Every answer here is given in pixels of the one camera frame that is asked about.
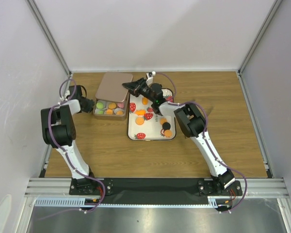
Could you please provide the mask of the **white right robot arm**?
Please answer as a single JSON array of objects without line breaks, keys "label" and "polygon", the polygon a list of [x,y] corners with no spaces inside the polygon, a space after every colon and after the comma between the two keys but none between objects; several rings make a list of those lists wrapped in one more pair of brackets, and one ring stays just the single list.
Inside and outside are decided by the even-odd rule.
[{"label": "white right robot arm", "polygon": [[152,102],[154,113],[160,116],[174,117],[182,133],[190,138],[203,155],[213,179],[214,191],[225,195],[231,190],[235,176],[230,168],[223,162],[208,133],[208,116],[206,111],[194,101],[174,103],[168,101],[162,92],[162,85],[154,83],[148,86],[146,80],[141,78],[134,82],[123,83],[122,86],[135,96],[143,96]]}]

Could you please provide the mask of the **brown tin lid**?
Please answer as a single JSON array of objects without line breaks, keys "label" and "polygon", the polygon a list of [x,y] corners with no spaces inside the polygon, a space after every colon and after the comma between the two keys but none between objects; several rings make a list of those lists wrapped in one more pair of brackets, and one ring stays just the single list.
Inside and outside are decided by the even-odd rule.
[{"label": "brown tin lid", "polygon": [[130,83],[132,80],[132,74],[106,72],[98,86],[95,97],[98,100],[123,102],[126,99],[128,90],[122,84]]}]

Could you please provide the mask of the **silver metal tongs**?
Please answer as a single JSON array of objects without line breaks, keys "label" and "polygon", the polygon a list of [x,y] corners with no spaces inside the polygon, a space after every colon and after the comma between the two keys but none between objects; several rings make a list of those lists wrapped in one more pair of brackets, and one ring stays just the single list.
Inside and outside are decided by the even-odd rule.
[{"label": "silver metal tongs", "polygon": [[185,130],[183,134],[189,137],[198,137],[198,135],[207,130],[208,117],[214,106],[204,109],[200,104],[191,100],[185,102],[184,112],[186,120],[184,121]]}]

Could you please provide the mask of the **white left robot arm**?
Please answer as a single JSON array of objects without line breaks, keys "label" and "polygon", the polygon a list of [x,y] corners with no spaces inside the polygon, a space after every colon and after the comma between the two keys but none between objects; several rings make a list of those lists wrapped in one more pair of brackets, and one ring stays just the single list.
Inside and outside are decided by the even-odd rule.
[{"label": "white left robot arm", "polygon": [[71,189],[81,189],[85,194],[93,194],[97,183],[91,179],[94,175],[83,160],[76,145],[76,128],[73,115],[91,113],[94,101],[87,98],[86,89],[82,85],[70,86],[64,95],[63,103],[53,108],[42,109],[42,137],[64,158],[72,175]]}]

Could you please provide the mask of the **orange waffle round cookie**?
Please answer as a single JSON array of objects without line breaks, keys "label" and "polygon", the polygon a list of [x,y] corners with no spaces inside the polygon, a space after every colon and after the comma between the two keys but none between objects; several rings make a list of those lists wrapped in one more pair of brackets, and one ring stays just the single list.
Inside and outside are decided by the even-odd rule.
[{"label": "orange waffle round cookie", "polygon": [[108,105],[108,108],[109,109],[115,109],[117,107],[117,104],[114,103],[114,102],[111,102],[109,105]]}]

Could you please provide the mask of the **brown cookie tin box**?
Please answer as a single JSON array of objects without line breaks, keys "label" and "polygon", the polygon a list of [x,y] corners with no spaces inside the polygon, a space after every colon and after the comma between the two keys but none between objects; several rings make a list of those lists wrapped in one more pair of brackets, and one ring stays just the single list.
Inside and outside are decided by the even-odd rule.
[{"label": "brown cookie tin box", "polygon": [[101,120],[119,120],[127,118],[128,99],[122,102],[97,100],[94,106],[93,115]]}]

